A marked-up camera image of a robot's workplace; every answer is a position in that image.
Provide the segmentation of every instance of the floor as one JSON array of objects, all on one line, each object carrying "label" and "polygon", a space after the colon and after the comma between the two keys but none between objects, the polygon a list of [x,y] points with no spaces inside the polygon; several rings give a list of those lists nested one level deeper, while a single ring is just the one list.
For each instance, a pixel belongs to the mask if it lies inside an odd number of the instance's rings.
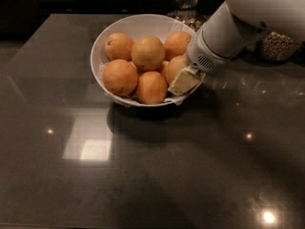
[{"label": "floor", "polygon": [[19,49],[25,44],[24,40],[3,40],[0,39],[0,69],[3,68]]}]

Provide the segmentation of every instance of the white object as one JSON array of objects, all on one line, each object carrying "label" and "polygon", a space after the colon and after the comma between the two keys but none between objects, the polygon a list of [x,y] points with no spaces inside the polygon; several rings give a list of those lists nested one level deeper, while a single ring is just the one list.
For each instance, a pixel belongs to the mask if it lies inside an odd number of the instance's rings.
[{"label": "white object", "polygon": [[191,64],[207,73],[276,31],[305,42],[305,0],[225,0],[187,49]]},{"label": "white object", "polygon": [[159,107],[173,103],[180,105],[197,87],[201,85],[203,79],[190,92],[180,96],[173,95],[173,97],[166,98],[163,103],[155,105],[141,104],[131,97],[127,98],[114,95],[104,87],[100,75],[103,67],[109,62],[104,51],[104,43],[111,33],[123,32],[133,40],[151,34],[157,36],[162,42],[164,42],[167,35],[172,31],[186,31],[191,35],[194,35],[194,31],[185,24],[168,16],[156,14],[141,14],[126,17],[111,24],[99,34],[91,49],[91,69],[96,81],[111,100],[126,107]]}]

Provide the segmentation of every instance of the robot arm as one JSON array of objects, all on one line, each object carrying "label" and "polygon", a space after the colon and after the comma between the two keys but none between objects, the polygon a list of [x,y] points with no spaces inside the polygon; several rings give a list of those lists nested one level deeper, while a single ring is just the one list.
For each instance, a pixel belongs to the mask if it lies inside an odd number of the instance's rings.
[{"label": "robot arm", "polygon": [[187,49],[191,65],[207,73],[232,60],[267,31],[305,41],[305,0],[225,0]]}]

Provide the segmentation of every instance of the dark tabletop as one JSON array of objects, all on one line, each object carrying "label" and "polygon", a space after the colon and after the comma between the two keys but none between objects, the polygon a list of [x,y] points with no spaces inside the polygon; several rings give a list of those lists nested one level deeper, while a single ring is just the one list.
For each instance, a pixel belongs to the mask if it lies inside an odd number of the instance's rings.
[{"label": "dark tabletop", "polygon": [[126,108],[90,65],[122,17],[53,14],[1,70],[0,223],[304,229],[304,62],[244,52],[180,106]]}]

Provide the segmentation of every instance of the bowl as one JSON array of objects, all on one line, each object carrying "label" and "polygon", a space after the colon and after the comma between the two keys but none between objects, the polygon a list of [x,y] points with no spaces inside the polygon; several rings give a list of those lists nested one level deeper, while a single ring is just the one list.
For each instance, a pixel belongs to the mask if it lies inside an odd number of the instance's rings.
[{"label": "bowl", "polygon": [[93,75],[104,90],[105,95],[120,105],[125,107],[160,107],[169,104],[180,105],[193,91],[199,87],[203,79],[189,92],[180,95],[168,95],[164,102],[160,104],[142,104],[136,101],[133,96],[121,97],[110,93],[103,85],[100,75],[103,68],[110,61],[104,52],[104,43],[108,36],[114,32],[123,32],[130,36],[133,40],[138,39],[141,36],[152,34],[157,36],[162,42],[166,39],[167,35],[172,31],[186,31],[191,35],[194,35],[194,31],[171,17],[157,14],[140,14],[132,15],[121,20],[116,21],[107,28],[105,28],[96,38],[91,49],[91,70]]}]

